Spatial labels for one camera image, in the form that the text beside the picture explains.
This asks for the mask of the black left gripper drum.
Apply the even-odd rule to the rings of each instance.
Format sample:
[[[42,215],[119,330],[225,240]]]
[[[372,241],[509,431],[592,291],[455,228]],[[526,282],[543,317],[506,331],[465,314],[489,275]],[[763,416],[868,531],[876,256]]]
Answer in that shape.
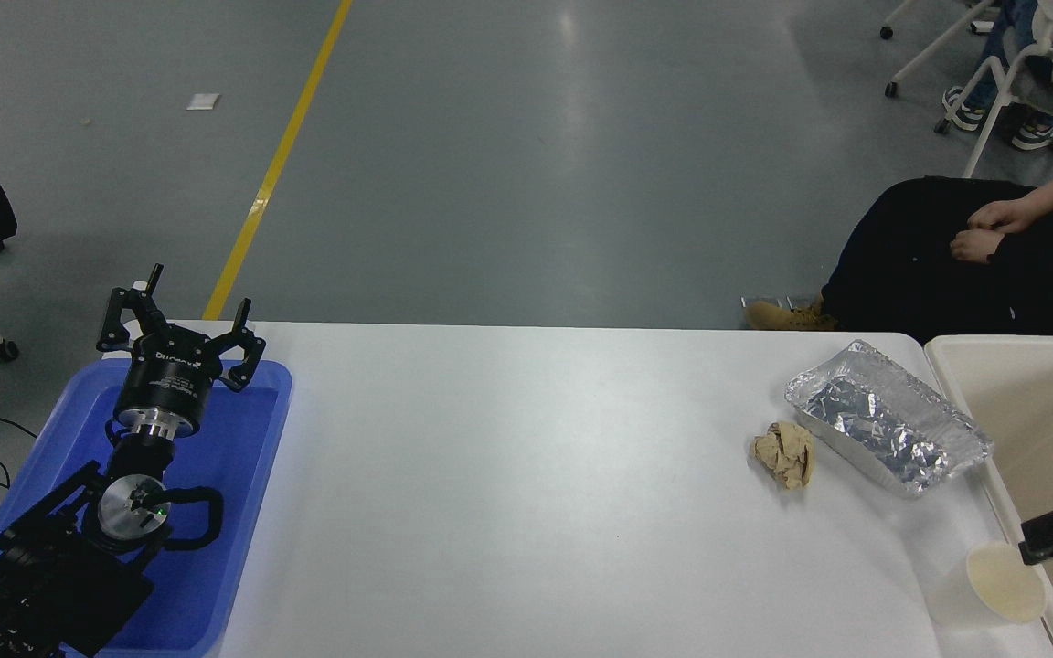
[[[177,417],[181,428],[200,428],[210,388],[222,371],[221,359],[202,348],[187,345],[179,353],[156,341],[134,343],[114,420],[133,428],[138,416],[158,412]]]

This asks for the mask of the person's left hand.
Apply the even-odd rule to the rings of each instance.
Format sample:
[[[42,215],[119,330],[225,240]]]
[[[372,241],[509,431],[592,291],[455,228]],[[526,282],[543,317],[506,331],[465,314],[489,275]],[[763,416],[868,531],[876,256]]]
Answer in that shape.
[[[1005,234],[998,230],[960,230],[949,242],[950,257],[973,265],[991,265],[1004,239]]]

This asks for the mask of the person's right hand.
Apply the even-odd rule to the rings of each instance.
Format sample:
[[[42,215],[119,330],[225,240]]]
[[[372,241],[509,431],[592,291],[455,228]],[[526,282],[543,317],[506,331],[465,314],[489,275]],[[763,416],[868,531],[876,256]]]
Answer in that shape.
[[[997,200],[971,214],[966,226],[969,230],[1018,233],[1035,224],[1040,217],[1036,206],[1027,199]]]

